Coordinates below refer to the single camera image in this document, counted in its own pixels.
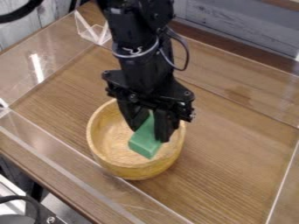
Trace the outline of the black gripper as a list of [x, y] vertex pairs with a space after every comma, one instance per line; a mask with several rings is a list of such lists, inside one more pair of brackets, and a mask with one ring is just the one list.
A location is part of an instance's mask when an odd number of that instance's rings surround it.
[[192, 120], [194, 95], [173, 78], [173, 49], [169, 45], [152, 49], [112, 46], [120, 68], [101, 74], [106, 94], [116, 98], [118, 110], [132, 131], [153, 111], [153, 135], [168, 143], [180, 120]]

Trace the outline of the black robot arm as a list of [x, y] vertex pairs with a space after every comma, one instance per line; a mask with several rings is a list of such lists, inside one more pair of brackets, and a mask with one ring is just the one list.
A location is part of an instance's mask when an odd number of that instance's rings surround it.
[[96, 0], [112, 36], [117, 70], [101, 74], [128, 127], [153, 118], [153, 137], [165, 143], [193, 115], [193, 92], [174, 79], [172, 42], [184, 39], [168, 26], [173, 0]]

